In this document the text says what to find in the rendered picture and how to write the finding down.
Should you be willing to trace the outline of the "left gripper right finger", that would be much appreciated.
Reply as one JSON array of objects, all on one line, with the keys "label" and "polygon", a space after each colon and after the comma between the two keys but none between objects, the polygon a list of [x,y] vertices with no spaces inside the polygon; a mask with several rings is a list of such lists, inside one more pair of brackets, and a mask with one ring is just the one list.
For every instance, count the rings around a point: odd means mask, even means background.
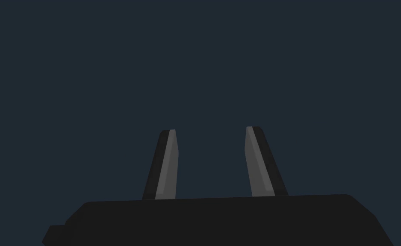
[{"label": "left gripper right finger", "polygon": [[251,195],[287,196],[285,183],[261,127],[246,127],[244,152]]}]

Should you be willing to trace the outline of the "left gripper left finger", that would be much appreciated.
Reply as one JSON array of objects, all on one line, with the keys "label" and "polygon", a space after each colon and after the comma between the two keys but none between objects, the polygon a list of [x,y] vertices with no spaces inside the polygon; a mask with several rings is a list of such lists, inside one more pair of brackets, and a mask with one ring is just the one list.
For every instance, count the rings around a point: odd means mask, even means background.
[{"label": "left gripper left finger", "polygon": [[161,131],[144,188],[143,200],[176,198],[178,159],[176,130]]}]

